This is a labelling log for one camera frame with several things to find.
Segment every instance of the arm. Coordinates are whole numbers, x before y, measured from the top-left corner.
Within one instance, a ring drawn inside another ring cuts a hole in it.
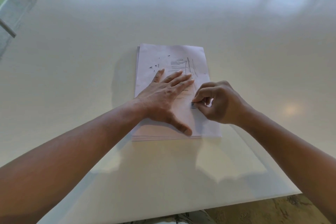
[[[160,70],[136,99],[58,136],[0,168],[0,223],[36,223],[142,119],[163,121],[191,135],[171,112],[174,99],[194,81]]]
[[[208,119],[237,125],[253,136],[330,222],[336,223],[335,158],[254,110],[228,82],[203,84],[193,101]]]

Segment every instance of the stack of paper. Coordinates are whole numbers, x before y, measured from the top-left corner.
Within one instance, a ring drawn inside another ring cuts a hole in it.
[[[185,45],[141,44],[137,52],[135,97],[152,82],[161,68],[165,68],[161,80],[179,70],[191,73],[195,79],[194,84],[176,98],[172,107],[177,118],[192,129],[191,138],[221,137],[219,124],[208,120],[191,105],[197,89],[210,81],[204,49]],[[188,137],[169,124],[150,119],[143,120],[132,132],[132,140],[135,141],[182,138]]]

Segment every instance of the table surface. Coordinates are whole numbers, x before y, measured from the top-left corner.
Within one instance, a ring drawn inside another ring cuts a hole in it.
[[[131,99],[140,43],[204,47],[211,80],[336,157],[335,1],[38,0],[0,63],[0,165]],[[126,137],[41,223],[117,223],[299,192],[247,133],[222,133]]]

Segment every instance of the person's left arm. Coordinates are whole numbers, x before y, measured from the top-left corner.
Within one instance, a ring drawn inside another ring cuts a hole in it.
[[[163,121],[191,135],[171,111],[194,81],[182,71],[153,82],[135,99],[64,133],[0,168],[0,223],[36,223],[142,119]]]

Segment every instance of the white paper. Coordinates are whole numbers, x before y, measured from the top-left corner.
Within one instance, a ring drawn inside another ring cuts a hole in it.
[[[192,138],[221,137],[219,124],[208,120],[198,109],[191,105],[197,89],[209,82],[208,66],[202,47],[164,46],[141,44],[137,53],[135,97],[153,80],[156,72],[165,68],[161,78],[179,70],[191,73],[195,82],[184,90],[174,101],[172,111],[178,119],[192,129]],[[149,119],[143,120],[134,130],[133,140],[167,140],[187,138],[173,126]]]

